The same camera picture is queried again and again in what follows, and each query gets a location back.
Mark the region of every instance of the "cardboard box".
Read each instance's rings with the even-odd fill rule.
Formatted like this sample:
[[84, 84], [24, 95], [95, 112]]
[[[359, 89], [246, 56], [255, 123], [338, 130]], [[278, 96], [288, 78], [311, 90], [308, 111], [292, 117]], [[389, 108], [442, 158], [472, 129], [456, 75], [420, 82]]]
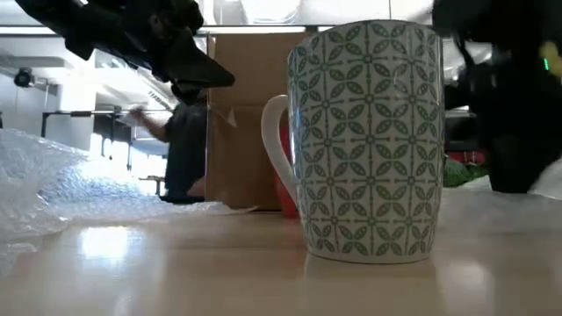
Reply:
[[261, 135], [263, 107], [287, 93], [287, 56], [310, 34], [221, 34], [209, 54], [232, 72], [231, 88], [209, 91], [205, 199], [232, 208], [279, 210], [274, 169]]

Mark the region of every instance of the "ceramic mug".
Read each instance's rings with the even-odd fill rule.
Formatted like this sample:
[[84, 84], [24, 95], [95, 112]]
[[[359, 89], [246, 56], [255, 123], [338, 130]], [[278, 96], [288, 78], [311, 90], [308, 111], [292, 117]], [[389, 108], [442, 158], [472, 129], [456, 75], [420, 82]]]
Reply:
[[[299, 208], [310, 252], [345, 262], [429, 257], [443, 187], [442, 41], [427, 26], [337, 26], [288, 57], [263, 143]], [[279, 142], [288, 108], [292, 165]]]

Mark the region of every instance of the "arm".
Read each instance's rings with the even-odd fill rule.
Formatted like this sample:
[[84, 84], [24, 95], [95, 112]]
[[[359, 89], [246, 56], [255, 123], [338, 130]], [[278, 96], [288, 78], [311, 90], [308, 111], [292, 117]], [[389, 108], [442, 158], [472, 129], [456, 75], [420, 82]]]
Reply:
[[131, 111], [131, 116], [135, 118], [139, 124], [145, 126], [153, 137], [161, 142], [169, 142], [168, 135], [166, 133], [166, 125], [151, 119], [142, 111], [142, 109], [134, 109]]

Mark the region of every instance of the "dark shirt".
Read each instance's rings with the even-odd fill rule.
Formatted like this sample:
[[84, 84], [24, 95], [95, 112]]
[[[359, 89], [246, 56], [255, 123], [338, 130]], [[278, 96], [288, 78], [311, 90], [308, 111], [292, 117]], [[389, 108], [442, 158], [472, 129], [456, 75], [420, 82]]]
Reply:
[[169, 141], [166, 166], [168, 195], [187, 196], [189, 188], [205, 175], [207, 108], [179, 104], [166, 123]]

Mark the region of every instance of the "mug handle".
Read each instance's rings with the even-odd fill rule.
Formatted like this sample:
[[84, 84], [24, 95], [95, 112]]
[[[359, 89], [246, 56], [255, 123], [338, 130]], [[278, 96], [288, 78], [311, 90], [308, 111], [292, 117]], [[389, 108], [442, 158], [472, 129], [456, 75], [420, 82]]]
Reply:
[[273, 97], [265, 105], [262, 114], [262, 140], [273, 168], [277, 171], [281, 182], [291, 195], [292, 201], [297, 204], [297, 186], [292, 175], [291, 163], [287, 160], [283, 145], [281, 145], [281, 135], [279, 133], [279, 122], [288, 108], [289, 101], [287, 96]]

